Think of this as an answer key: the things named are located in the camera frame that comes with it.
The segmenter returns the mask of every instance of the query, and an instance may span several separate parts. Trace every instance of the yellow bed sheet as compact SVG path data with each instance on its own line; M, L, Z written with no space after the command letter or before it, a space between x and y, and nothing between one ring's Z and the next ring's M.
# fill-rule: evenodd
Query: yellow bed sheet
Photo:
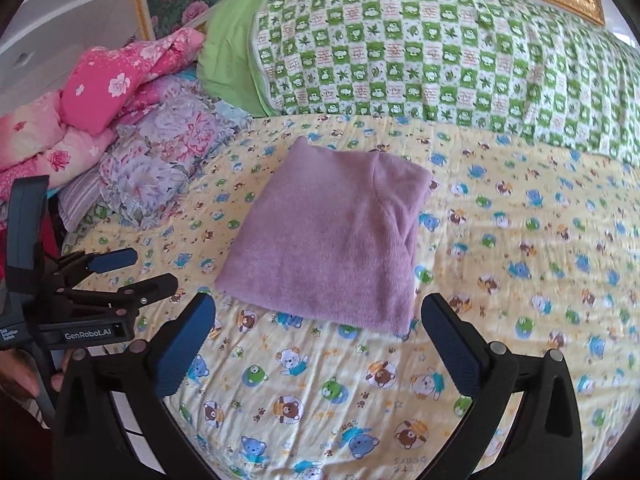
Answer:
M251 202L300 135L332 149L395 153L434 172L408 336L287 317L214 290ZM92 278L96 288L162 272L179 278L176 296L142 308L140 337L151 338L197 291L215 298L216 325L167 406L221 478L415 478L468 406L417 317L431 292L487 340L530 355L564 352L588 474L640 398L639 184L629 166L485 131L289 116L256 121L211 161L168 224L136 232L112 215L75 248L138 250L135 266ZM512 401L481 466L506 438Z

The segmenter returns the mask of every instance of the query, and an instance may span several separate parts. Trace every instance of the pink floral blanket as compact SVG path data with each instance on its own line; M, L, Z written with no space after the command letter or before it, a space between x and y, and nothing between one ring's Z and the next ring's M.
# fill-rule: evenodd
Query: pink floral blanket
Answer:
M193 62L203 41L183 28L119 50L92 48L62 91L0 118L0 204L16 178L46 174L53 189L97 164L116 138L108 125L135 123L152 110L166 92L157 78Z

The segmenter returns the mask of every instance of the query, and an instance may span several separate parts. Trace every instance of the solid green fabric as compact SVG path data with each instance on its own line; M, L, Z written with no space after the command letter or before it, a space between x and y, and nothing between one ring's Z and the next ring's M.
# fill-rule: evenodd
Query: solid green fabric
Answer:
M207 23L207 39L198 56L198 79L205 92L242 108L253 117L267 116L252 73L256 70L250 40L254 16L265 0L225 0Z

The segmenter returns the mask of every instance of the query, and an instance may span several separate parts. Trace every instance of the hand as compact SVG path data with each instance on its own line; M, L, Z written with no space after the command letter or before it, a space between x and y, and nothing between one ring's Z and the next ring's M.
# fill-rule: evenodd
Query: hand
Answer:
M57 392L62 387L71 352L72 350L65 352L62 359L62 373L55 374L51 378L51 386ZM31 368L25 355L15 348L0 351L0 384L9 395L18 400L37 397L40 393L36 371Z

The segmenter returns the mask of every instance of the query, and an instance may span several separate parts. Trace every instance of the red rose print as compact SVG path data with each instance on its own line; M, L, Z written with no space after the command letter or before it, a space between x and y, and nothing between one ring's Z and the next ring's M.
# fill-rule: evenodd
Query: red rose print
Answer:
M57 152L53 152L49 155L47 159L49 164L55 171L64 170L66 166L69 164L71 160L71 155L69 152L63 152L62 150L58 150Z

